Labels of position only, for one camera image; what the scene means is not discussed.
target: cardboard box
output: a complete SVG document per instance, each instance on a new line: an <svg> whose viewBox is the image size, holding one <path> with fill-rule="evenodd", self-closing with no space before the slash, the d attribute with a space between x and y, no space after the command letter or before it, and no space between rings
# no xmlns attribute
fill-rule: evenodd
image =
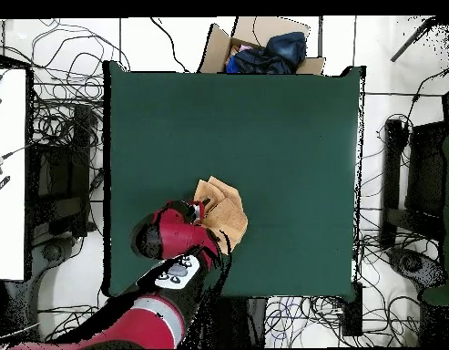
<svg viewBox="0 0 449 350"><path fill-rule="evenodd" d="M262 49L273 36L290 32L302 32L306 39L310 29L304 24L275 16L258 16L256 20L255 16L237 17L231 36L213 24L209 29L198 72L225 72L225 62L232 46L245 45ZM324 57L306 57L296 73L320 75L323 65Z"/></svg>

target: white floor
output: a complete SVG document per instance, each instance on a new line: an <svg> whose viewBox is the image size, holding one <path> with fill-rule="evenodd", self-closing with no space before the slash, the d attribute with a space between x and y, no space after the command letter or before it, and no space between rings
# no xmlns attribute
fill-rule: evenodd
<svg viewBox="0 0 449 350"><path fill-rule="evenodd" d="M395 63L390 61L395 51L421 24L424 17L426 16L344 15L324 17L322 27L322 54L326 57L324 74L336 76L340 75L347 66L367 66L363 155L377 153L382 149L383 144L376 138L376 131L381 129L384 121L392 114L406 115L408 113L412 95L417 91L421 81L449 66L449 55L444 47L444 34L437 31L432 31L418 43L410 46ZM288 18L303 22L311 28L307 38L307 52L309 57L318 56L318 17L288 16ZM31 57L32 41L55 26L54 23L52 25L50 23L51 20L7 21L5 23L5 45L16 48L27 57ZM168 37L148 18L128 18L122 19L120 22L119 19L61 19L61 23L71 25L64 29L76 32L58 31L41 38L34 46L34 61L38 65L48 65L53 69L68 71L76 56L85 53L77 58L72 68L73 72L101 74L97 59L89 54L96 57L102 56L103 59L120 59L123 65L129 64L129 68L133 71L182 71L181 66L172 57ZM178 60L186 69L194 72L199 67L210 24L217 23L230 33L234 17L161 18L160 23L170 33L174 41ZM93 33L101 35L114 46L120 46L125 56L121 56L119 51L110 45L100 44L90 38ZM85 37L66 41L63 49L57 53L63 39L73 36ZM5 50L5 54L21 58L10 48ZM60 71L51 71L58 77L63 75ZM35 73L41 79L40 82L55 82L45 70L38 69ZM449 75L425 83L421 93L434 96L420 97L411 115L414 125L443 119L439 96L448 90ZM95 166L102 166L101 154L97 155ZM381 167L381 153L366 159L363 163L363 181L379 174ZM405 189L406 170L402 181L404 182L402 189ZM381 179L375 179L365 184L362 187L362 196L378 192L381 189L381 184ZM101 187L93 200L102 199ZM362 198L362 207L380 208L380 195ZM93 203L92 208L97 226L102 231L102 203ZM377 224L378 211L363 211L362 215ZM374 226L365 220L362 220L361 226L364 230L374 229ZM374 231L362 231L362 233L374 233ZM435 257L436 251L427 253ZM98 232L92 232L85 239L83 250L76 258L46 274L39 295L40 309L79 304L96 305L103 274L102 257L102 238ZM416 296L410 281L395 274L381 260L375 262L374 265L365 264L362 268L362 275L366 281L374 284L383 293L387 302L398 295ZM379 293L365 280L363 283L368 287L363 291L364 312L383 308ZM103 295L100 296L101 303L105 299ZM280 327L277 329L278 332L275 333L274 329L272 332L268 332L267 347L286 347L291 343L293 347L338 346L338 339L330 328L313 321L297 318L301 315L298 306L300 299L290 299L289 301L284 299L282 301L283 307L281 307L281 303L272 304L268 314L273 311L272 316L284 314L288 318L278 322ZM392 311L400 319L405 319L407 316L418 318L416 306L405 300L394 303ZM382 329L386 325L384 316L384 311L365 315L363 329L365 331ZM42 314L40 326L42 333L44 335L50 333L55 325L63 321L65 317L66 315L63 314ZM366 319L377 319L377 321L367 321ZM287 327L288 324L286 324L286 333L283 333L281 326L287 320L291 321L290 327ZM389 343L389 336L386 335L369 334L367 336L377 345ZM368 338L361 337L360 345L370 343ZM406 339L408 345L413 345L416 341L413 336ZM349 345L356 345L351 338L345 338L345 342Z"/></svg>

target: black border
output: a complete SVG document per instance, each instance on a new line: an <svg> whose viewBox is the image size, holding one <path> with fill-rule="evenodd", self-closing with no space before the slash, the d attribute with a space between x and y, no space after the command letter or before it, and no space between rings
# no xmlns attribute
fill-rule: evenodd
<svg viewBox="0 0 449 350"><path fill-rule="evenodd" d="M103 61L104 77L104 97L103 97L103 166L106 171L104 176L104 199L103 199L103 282L101 283L101 292L103 295L112 296L109 292L111 282L111 72L110 61Z"/></svg>
<svg viewBox="0 0 449 350"><path fill-rule="evenodd" d="M34 101L35 101L35 91L34 91L34 73L31 66L20 60L13 59L11 57L4 57L0 55L0 68L12 68L12 69L24 69L26 73L26 118L25 118L25 146L27 146L31 139L33 138L33 117L34 117ZM29 198L29 185L31 181L29 180L29 170L30 170L30 152L26 148L25 152L25 230L24 230L24 281L31 278L32 275L32 255L31 255L31 242L33 240L33 230L32 230L32 220L33 215L30 209L30 198ZM21 282L15 280L0 280L0 282Z"/></svg>

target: white table surface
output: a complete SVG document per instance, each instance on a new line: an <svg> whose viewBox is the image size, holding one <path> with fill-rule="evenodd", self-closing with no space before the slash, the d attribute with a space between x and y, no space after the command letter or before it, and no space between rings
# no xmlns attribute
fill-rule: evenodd
<svg viewBox="0 0 449 350"><path fill-rule="evenodd" d="M0 83L0 157L25 145L26 73L8 71ZM0 190L0 279L24 279L25 151L2 165L10 181Z"/></svg>

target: blue fabric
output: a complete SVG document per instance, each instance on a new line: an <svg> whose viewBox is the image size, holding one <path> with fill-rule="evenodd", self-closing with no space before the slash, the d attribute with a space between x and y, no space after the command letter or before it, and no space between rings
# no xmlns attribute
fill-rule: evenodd
<svg viewBox="0 0 449 350"><path fill-rule="evenodd" d="M230 57L228 64L226 65L226 73L236 74L239 72L238 67L235 64L235 56Z"/></svg>
<svg viewBox="0 0 449 350"><path fill-rule="evenodd" d="M235 55L235 65L241 73L294 74L305 59L307 47L302 32L274 36L264 49L245 49Z"/></svg>

